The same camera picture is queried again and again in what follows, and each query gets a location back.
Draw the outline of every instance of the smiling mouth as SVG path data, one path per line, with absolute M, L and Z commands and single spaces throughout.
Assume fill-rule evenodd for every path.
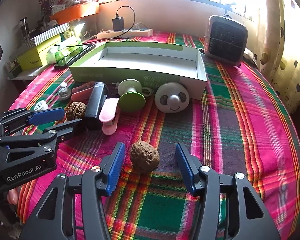
M 172 108 L 170 108 L 170 110 L 172 110 L 172 111 L 177 111 L 177 110 L 179 110 L 180 109 L 180 106 L 177 108 L 177 109 L 172 109 Z

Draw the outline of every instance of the black smartphone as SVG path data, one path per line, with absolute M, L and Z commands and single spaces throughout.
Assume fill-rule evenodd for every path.
M 72 51 L 68 56 L 65 56 L 62 60 L 57 62 L 54 65 L 55 69 L 65 69 L 71 66 L 74 62 L 76 62 L 83 55 L 87 54 L 89 51 L 95 48 L 96 44 L 88 44 L 82 45 L 76 50 Z

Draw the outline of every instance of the open cardboard box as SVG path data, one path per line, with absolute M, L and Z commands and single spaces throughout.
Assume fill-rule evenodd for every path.
M 200 100 L 207 76 L 198 49 L 158 42 L 105 42 L 70 66 L 78 82 L 104 83 L 136 79 L 156 90 L 167 82 L 186 87 L 190 98 Z

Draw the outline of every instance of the green disc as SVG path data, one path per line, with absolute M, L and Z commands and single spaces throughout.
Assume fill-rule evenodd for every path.
M 123 112 L 136 112 L 144 107 L 146 99 L 137 92 L 128 92 L 119 98 L 118 105 Z

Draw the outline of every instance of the pink clip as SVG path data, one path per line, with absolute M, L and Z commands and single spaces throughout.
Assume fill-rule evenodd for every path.
M 101 109 L 99 120 L 103 122 L 102 131 L 105 135 L 112 135 L 117 130 L 120 116 L 118 101 L 119 98 L 107 98 Z
M 95 83 L 96 83 L 95 81 L 91 81 L 80 87 L 73 88 L 71 100 L 74 102 L 83 102 L 83 103 L 84 101 L 88 101 L 89 97 L 91 96 L 93 86 Z

